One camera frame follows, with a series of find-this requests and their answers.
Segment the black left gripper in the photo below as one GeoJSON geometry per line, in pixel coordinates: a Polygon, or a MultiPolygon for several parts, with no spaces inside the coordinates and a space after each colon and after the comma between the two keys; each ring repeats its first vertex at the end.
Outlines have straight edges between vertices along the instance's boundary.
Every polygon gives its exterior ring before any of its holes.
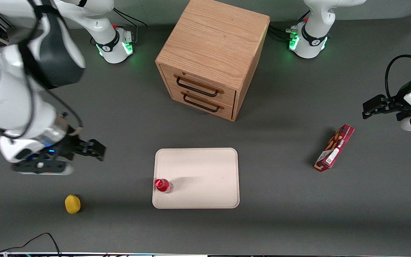
{"type": "Polygon", "coordinates": [[[374,96],[362,104],[362,118],[368,119],[377,114],[398,112],[396,114],[397,121],[410,120],[411,104],[405,100],[406,95],[408,94],[396,94],[394,96],[387,94],[387,98],[382,94],[374,96]]]}

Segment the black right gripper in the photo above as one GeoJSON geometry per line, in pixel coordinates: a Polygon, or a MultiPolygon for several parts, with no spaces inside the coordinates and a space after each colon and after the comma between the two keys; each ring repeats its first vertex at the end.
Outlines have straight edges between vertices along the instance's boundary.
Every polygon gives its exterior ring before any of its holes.
{"type": "Polygon", "coordinates": [[[83,141],[79,137],[65,137],[55,145],[44,149],[44,160],[57,160],[62,157],[64,160],[73,161],[76,154],[93,157],[103,162],[106,147],[95,139],[83,141]]]}

